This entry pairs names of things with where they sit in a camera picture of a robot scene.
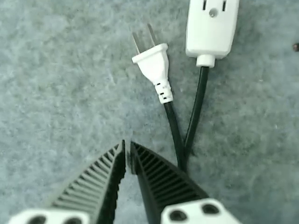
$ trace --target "plug prong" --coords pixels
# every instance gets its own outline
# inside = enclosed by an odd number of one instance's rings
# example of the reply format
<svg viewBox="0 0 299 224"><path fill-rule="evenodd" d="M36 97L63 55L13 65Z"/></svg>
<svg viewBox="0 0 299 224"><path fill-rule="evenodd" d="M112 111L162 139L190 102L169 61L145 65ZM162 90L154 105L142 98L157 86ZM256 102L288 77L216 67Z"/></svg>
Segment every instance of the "plug prong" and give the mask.
<svg viewBox="0 0 299 224"><path fill-rule="evenodd" d="M137 36L137 33L133 32L132 35L133 35L133 39L134 39L134 43L135 43L137 52L139 54L142 53L142 52L144 52L145 51L145 47L140 43L140 40L139 40L139 38Z"/></svg>
<svg viewBox="0 0 299 224"><path fill-rule="evenodd" d="M155 37L155 33L154 33L154 30L153 30L153 27L151 27L151 25L148 23L148 28L149 28L149 34L150 34L150 39L152 41L152 44L154 46L157 45L157 40L156 40L156 37Z"/></svg>

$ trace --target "cable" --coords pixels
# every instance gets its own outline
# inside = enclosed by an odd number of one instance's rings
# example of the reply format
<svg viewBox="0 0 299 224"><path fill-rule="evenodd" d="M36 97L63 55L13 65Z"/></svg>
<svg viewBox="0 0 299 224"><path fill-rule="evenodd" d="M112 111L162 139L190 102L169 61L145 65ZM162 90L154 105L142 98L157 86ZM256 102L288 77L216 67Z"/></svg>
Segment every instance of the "cable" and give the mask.
<svg viewBox="0 0 299 224"><path fill-rule="evenodd" d="M172 102L164 104L164 107L165 107L165 111L171 129L174 148L176 151L176 156L178 161L178 168L181 169L183 172L187 172L187 163L185 159L184 145L179 131L177 118L173 110Z"/></svg>
<svg viewBox="0 0 299 224"><path fill-rule="evenodd" d="M185 163L187 163L187 159L190 155L190 152L192 151L192 145L193 145L197 125L199 122L202 103L205 97L208 74L209 74L209 67L200 68L200 76L199 76L196 97L194 101L193 111L191 114L191 119L189 122L187 135L185 138L185 159L186 159Z"/></svg>
<svg viewBox="0 0 299 224"><path fill-rule="evenodd" d="M150 24L148 24L148 28L150 38L152 40L152 47L145 49L145 47L141 45L137 34L133 33L133 39L137 47L138 55L133 57L132 61L133 63L138 64L141 73L153 83L160 103L164 104L171 128L176 157L178 160L178 168L186 172L187 163L185 162L184 144L178 128L176 115L173 110L173 95L168 81L169 61L166 54L168 45L166 43L157 45L157 41Z"/></svg>

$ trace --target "black cord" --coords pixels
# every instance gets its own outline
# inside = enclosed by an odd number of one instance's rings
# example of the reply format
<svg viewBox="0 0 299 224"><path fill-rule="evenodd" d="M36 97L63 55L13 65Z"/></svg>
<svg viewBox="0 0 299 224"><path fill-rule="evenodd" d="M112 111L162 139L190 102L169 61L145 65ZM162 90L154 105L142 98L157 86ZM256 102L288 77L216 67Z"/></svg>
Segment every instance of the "black cord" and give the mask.
<svg viewBox="0 0 299 224"><path fill-rule="evenodd" d="M167 118L169 121L174 148L176 151L177 161L178 161L178 168L182 171L187 171L187 163L185 159L185 153L184 153L184 145L182 142L181 134L178 127L177 118L175 115L175 112L173 110L172 102L164 104L165 111L167 114Z"/></svg>
<svg viewBox="0 0 299 224"><path fill-rule="evenodd" d="M199 122L201 107L205 97L208 74L209 74L209 67L200 68L200 75L199 75L196 97L195 97L193 111L192 111L188 131L185 139L185 158L186 158L185 163L187 163L187 159L190 155L190 152L192 151L192 145L196 133L196 128Z"/></svg>

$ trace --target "white handle part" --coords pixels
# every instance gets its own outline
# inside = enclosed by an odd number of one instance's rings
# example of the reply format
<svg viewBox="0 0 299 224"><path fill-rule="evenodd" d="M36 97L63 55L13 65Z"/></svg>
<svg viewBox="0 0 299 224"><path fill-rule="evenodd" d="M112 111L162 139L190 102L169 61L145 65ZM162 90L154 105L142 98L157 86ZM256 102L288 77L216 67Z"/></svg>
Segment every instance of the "white handle part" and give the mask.
<svg viewBox="0 0 299 224"><path fill-rule="evenodd" d="M13 216L8 224L89 224L89 216L85 212L72 210L29 209Z"/></svg>
<svg viewBox="0 0 299 224"><path fill-rule="evenodd" d="M161 224L241 224L225 207L212 198L167 206Z"/></svg>

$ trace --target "outlet hole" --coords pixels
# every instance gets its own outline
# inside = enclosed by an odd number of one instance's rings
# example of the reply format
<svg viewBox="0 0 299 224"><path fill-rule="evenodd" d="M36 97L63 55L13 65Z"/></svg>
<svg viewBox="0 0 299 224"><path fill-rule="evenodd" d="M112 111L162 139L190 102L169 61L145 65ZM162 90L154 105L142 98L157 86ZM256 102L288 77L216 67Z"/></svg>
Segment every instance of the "outlet hole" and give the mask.
<svg viewBox="0 0 299 224"><path fill-rule="evenodd" d="M225 9L226 9L226 1L223 1L222 11L225 12Z"/></svg>
<svg viewBox="0 0 299 224"><path fill-rule="evenodd" d="M202 9L203 9L204 11L205 11L205 9L206 9L206 0L204 0L204 5L203 5Z"/></svg>

